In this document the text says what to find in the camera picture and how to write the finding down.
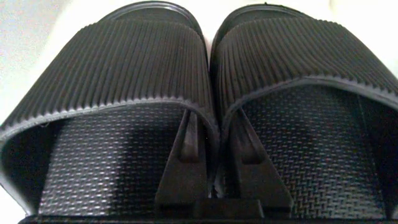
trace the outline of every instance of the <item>rubber sandal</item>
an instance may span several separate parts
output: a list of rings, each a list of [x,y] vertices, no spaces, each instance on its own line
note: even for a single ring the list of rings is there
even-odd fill
[[[259,199],[271,218],[398,218],[398,81],[348,30],[244,7],[220,27],[210,73],[220,195]]]
[[[83,28],[0,141],[0,183],[28,215],[163,217],[175,204],[183,213],[210,194],[219,144],[197,21],[140,2]]]

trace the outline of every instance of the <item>white background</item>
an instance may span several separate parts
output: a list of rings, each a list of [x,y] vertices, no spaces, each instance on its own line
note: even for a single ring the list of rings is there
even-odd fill
[[[0,123],[15,108],[60,49],[82,27],[137,1],[0,0]],[[210,44],[224,18],[251,0],[175,0],[201,25]],[[275,0],[317,19],[343,24],[398,77],[397,1]],[[0,189],[0,223],[17,223],[24,211]]]

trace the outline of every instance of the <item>black rubber sole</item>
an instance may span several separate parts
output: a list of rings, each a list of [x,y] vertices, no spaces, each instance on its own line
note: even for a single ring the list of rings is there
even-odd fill
[[[121,19],[144,19],[154,21],[178,22],[195,30],[203,39],[198,21],[184,7],[171,2],[163,1],[147,1],[137,2],[121,7],[108,15],[104,16],[100,21],[111,21]]]

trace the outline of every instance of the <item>textured footbed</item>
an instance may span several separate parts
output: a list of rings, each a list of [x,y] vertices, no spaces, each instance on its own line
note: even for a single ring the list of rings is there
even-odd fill
[[[309,85],[243,106],[290,190],[293,217],[385,216],[361,98]]]
[[[153,217],[182,115],[179,106],[142,105],[62,121],[39,213]]]

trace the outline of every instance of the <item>ribbed texture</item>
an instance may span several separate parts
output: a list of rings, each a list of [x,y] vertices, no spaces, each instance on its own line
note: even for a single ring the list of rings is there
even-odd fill
[[[358,96],[324,86],[271,93],[243,106],[294,199],[295,218],[385,218]]]
[[[199,35],[184,25],[104,21],[79,31],[1,126],[0,138],[21,128],[101,108],[169,100],[205,117],[218,130]]]
[[[139,105],[59,124],[39,214],[153,217],[183,112]]]
[[[397,102],[398,81],[353,34],[338,24],[283,18],[246,22],[217,46],[217,102],[223,129],[234,103],[265,88],[305,77],[366,88]]]

